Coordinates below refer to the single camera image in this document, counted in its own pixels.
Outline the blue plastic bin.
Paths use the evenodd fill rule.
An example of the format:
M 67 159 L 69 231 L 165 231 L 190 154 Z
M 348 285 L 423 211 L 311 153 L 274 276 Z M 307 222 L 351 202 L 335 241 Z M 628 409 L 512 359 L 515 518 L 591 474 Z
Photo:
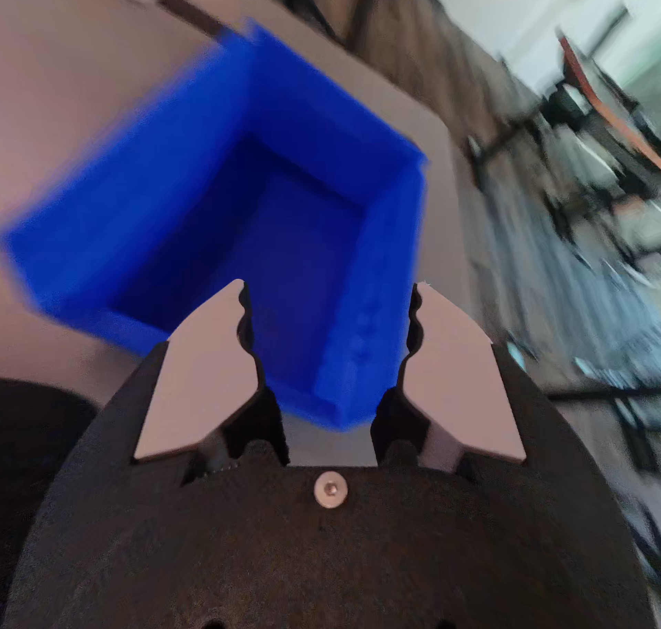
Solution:
M 268 30 L 225 33 L 3 235 L 30 303 L 140 355 L 234 279 L 280 405 L 396 384 L 426 157 Z

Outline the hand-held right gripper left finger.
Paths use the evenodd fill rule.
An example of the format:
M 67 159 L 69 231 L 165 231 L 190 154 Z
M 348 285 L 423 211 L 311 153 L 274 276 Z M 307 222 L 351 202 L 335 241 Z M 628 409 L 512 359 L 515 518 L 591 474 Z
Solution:
M 260 389 L 258 365 L 239 327 L 250 317 L 244 280 L 234 279 L 172 332 L 134 459 L 193 454 L 207 470 L 229 464 L 223 427 Z

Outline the wooden office desk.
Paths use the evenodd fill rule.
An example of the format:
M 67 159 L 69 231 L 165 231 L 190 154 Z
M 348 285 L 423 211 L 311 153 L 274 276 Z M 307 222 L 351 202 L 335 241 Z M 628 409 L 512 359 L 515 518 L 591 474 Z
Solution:
M 577 50 L 563 32 L 557 33 L 557 39 L 563 53 L 565 80 L 586 100 L 589 114 L 595 114 L 606 133 L 613 134 L 628 152 L 638 154 L 647 165 L 660 171 L 660 154 L 634 121 L 633 99 Z

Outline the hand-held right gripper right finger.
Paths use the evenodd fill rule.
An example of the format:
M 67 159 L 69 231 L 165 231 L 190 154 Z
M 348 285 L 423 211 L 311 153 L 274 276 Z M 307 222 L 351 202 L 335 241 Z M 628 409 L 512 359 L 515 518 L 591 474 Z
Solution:
M 483 329 L 426 283 L 412 295 L 410 326 L 422 339 L 403 363 L 399 387 L 428 421 L 418 461 L 454 473 L 466 454 L 522 465 L 526 452 Z

